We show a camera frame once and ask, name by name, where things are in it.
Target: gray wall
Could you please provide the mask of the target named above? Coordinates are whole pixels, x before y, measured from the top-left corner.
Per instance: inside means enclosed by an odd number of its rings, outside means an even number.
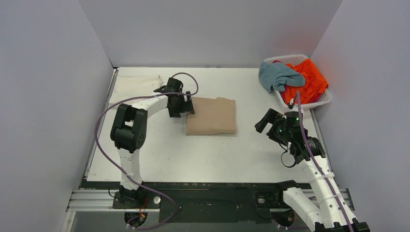
[[[80,0],[114,66],[255,67],[311,56],[342,0]]]
[[[1,231],[59,231],[112,66],[77,0],[0,3]]]
[[[316,113],[337,182],[372,232],[410,226],[409,9],[344,0],[312,57],[334,96]]]

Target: white cloth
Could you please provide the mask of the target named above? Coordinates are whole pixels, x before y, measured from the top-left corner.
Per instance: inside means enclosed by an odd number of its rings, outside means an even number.
[[[162,85],[163,81],[160,75],[117,76],[113,93],[111,94],[110,101],[108,101],[108,103],[109,105],[112,105],[127,98],[149,96],[154,90],[158,89]],[[141,100],[142,99],[127,101],[125,104],[131,105]]]

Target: cream folded cloth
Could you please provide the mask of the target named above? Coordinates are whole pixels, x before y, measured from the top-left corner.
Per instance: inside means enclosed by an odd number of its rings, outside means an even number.
[[[138,97],[149,96],[151,93],[161,87],[163,81],[161,76],[117,76],[116,83],[114,85],[113,93],[109,100],[109,105],[112,105],[121,100]],[[126,102],[126,104],[133,104],[141,101],[142,99],[132,100]]]
[[[187,116],[187,135],[236,134],[235,100],[192,98],[195,114]]]

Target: brown towel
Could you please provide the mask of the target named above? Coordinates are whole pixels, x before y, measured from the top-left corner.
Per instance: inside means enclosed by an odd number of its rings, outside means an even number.
[[[187,135],[236,134],[235,100],[192,98],[195,114],[187,117]]]

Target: orange cloth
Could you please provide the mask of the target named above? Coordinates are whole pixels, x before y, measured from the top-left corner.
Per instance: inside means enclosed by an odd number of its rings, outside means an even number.
[[[286,64],[289,68],[300,73],[305,78],[305,85],[302,87],[292,87],[285,85],[284,101],[286,104],[295,97],[296,92],[300,92],[300,101],[302,104],[307,104],[311,99],[318,94],[324,93],[328,84],[322,76],[315,64],[310,59],[305,59],[298,65]]]

